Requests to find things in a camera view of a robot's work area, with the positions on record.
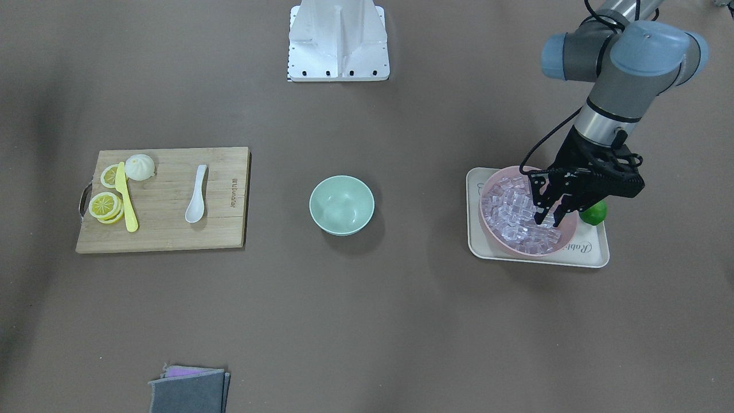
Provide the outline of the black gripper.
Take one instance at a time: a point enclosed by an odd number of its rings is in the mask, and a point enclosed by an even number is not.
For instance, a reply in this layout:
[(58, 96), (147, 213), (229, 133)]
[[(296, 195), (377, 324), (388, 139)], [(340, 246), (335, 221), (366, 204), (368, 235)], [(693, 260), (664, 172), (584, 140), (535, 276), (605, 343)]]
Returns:
[(642, 157), (627, 148), (626, 139), (627, 131), (618, 127), (611, 146), (603, 146), (572, 127), (551, 166), (529, 172), (535, 223), (541, 225), (555, 205), (557, 228), (567, 214), (584, 211), (607, 196), (637, 196), (645, 188), (639, 174)]

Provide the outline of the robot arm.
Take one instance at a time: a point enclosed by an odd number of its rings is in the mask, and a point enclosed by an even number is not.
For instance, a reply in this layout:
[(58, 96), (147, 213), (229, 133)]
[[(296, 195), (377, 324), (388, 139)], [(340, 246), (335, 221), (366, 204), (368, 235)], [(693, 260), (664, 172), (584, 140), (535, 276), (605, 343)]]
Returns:
[(627, 148), (627, 138), (654, 99), (697, 76), (710, 53), (698, 33), (658, 22), (659, 5), (587, 5), (589, 15), (576, 31), (545, 43), (545, 76), (593, 87), (569, 117), (571, 129), (551, 165), (525, 172), (536, 223), (552, 214), (558, 227), (567, 214), (584, 212), (608, 196), (634, 198), (645, 187), (639, 174), (643, 159)]

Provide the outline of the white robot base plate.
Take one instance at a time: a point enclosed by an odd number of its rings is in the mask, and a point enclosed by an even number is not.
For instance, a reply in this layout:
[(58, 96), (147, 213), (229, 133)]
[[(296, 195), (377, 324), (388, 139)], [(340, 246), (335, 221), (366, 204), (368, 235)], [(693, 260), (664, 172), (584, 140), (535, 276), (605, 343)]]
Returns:
[(301, 1), (291, 8), (287, 79), (389, 79), (385, 10), (372, 1)]

